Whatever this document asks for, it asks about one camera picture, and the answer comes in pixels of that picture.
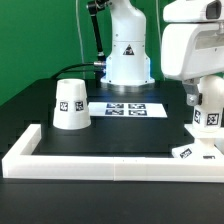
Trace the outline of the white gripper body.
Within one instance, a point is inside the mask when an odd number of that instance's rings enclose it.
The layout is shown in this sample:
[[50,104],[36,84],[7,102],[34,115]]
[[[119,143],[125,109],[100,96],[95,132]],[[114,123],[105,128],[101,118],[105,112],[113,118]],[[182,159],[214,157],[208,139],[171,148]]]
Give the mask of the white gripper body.
[[224,34],[218,23],[170,24],[162,37],[161,70],[188,80],[224,72]]

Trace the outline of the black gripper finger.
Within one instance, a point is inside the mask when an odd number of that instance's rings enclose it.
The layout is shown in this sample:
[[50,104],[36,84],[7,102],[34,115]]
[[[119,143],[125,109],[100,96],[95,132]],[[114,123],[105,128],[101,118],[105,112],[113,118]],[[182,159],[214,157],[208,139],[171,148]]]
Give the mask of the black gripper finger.
[[192,78],[182,82],[184,90],[187,94],[186,103],[189,106],[197,106],[202,103],[202,94],[199,92],[199,78]]

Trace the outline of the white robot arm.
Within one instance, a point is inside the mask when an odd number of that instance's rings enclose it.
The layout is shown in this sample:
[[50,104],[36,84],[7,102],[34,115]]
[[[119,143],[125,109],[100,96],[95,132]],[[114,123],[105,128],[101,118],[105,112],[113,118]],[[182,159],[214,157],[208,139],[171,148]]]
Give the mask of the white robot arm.
[[[130,0],[109,0],[112,52],[101,82],[115,87],[152,81],[145,53],[146,17]],[[187,103],[201,103],[200,78],[224,71],[224,0],[174,0],[163,9],[167,23],[161,42],[161,70],[179,80]]]

